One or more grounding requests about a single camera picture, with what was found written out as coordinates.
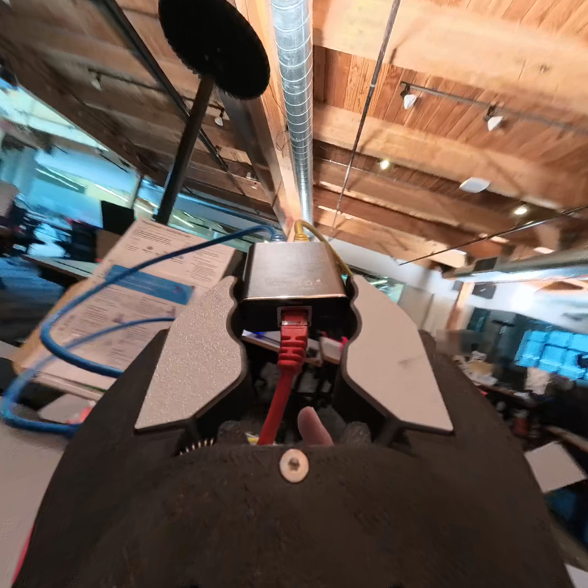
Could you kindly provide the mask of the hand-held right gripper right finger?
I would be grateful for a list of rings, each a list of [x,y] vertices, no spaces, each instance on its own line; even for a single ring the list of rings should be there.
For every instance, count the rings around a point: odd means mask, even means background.
[[[351,336],[336,376],[336,411],[371,437],[452,435],[454,426],[419,330],[363,276],[349,277]]]

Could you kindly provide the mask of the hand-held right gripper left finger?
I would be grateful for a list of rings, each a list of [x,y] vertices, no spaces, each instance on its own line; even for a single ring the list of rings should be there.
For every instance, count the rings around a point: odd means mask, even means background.
[[[238,421],[254,399],[242,320],[227,276],[188,304],[168,330],[166,341],[135,423],[137,432],[184,429],[216,437]]]

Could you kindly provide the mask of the black network adapter box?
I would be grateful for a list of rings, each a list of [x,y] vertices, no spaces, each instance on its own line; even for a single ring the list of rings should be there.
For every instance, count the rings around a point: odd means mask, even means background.
[[[254,244],[238,295],[243,328],[277,331],[283,313],[292,309],[304,311],[312,328],[340,326],[350,306],[342,276],[326,243]]]

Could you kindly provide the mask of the grey desk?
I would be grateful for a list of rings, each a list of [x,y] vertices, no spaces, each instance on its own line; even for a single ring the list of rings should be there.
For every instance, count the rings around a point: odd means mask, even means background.
[[[33,432],[1,417],[1,587],[50,586],[68,579],[97,540],[121,491],[115,488],[115,451],[123,439],[107,393],[67,445],[60,433]]]

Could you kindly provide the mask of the person's right hand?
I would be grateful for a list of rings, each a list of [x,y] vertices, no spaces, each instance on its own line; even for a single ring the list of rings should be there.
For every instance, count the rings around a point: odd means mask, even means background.
[[[321,422],[315,409],[307,406],[297,417],[298,431],[302,443],[307,446],[333,446],[334,441]]]

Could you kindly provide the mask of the printed instruction sheet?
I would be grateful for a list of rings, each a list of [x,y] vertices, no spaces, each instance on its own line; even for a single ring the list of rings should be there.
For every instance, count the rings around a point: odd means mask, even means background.
[[[69,288],[48,312],[48,317],[125,269],[206,242],[200,236],[173,227],[136,220],[92,275],[80,285]],[[57,344],[65,346],[79,337],[136,320],[175,319],[188,303],[200,298],[224,277],[233,275],[244,260],[245,253],[220,244],[160,261],[77,305],[55,323],[51,336]],[[169,326],[169,322],[160,322],[126,327],[71,352],[88,361],[124,371],[158,331]]]

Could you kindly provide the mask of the black round disc on pole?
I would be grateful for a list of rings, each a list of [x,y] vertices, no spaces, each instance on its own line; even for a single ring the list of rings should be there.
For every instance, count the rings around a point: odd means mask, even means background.
[[[214,88],[239,100],[257,99],[268,87],[270,65],[254,28],[228,1],[159,1],[158,18],[173,52],[199,76],[155,217],[168,224]]]

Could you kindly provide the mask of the silver ventilation duct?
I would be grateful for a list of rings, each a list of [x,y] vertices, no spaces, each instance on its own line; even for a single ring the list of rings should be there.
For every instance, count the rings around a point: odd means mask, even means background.
[[[313,18],[311,1],[270,1],[302,219],[313,225]]]

